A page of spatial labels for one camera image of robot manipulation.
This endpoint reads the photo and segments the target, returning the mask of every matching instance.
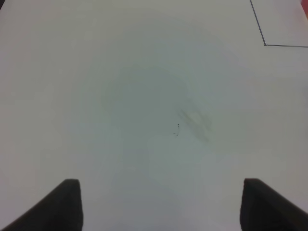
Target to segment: drawn line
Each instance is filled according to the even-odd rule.
[[[254,8],[254,5],[252,3],[252,0],[250,0],[250,4],[251,4],[252,10],[254,12],[256,21],[257,21],[257,24],[258,24],[258,27],[259,27],[259,31],[260,31],[260,34],[261,34],[264,46],[267,46],[267,47],[298,47],[298,48],[308,48],[308,46],[266,44],[264,36],[263,36],[263,33],[262,33],[262,30],[261,30],[261,26],[260,26],[260,23],[259,23],[257,14],[256,14],[256,11],[255,11],[255,8]]]
[[[266,44],[265,46],[269,46],[269,47],[301,47],[301,48],[308,48],[308,46],[272,45],[272,44]]]
[[[256,11],[255,11],[254,5],[252,4],[252,0],[250,0],[250,4],[251,4],[251,7],[252,7],[252,10],[254,11],[255,18],[256,18],[256,21],[257,21],[257,24],[258,24],[258,27],[259,27],[260,34],[262,36],[262,40],[263,40],[264,46],[266,46],[265,39],[264,39],[262,30],[261,30],[261,27],[260,27],[260,24],[259,24],[259,21],[258,21],[258,17],[257,17]]]

